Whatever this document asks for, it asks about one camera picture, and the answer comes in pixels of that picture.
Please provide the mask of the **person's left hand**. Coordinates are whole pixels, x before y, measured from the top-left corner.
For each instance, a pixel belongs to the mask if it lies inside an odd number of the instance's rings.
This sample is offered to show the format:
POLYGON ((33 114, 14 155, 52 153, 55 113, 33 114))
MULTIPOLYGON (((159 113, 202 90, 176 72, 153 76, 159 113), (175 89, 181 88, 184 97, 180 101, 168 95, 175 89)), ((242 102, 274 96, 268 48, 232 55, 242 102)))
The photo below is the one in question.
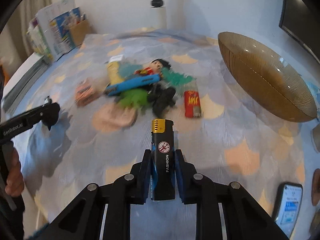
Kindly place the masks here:
POLYGON ((9 170, 5 191, 11 197, 19 197, 23 190, 24 180, 21 172, 21 162, 16 148, 13 148, 11 168, 9 170))

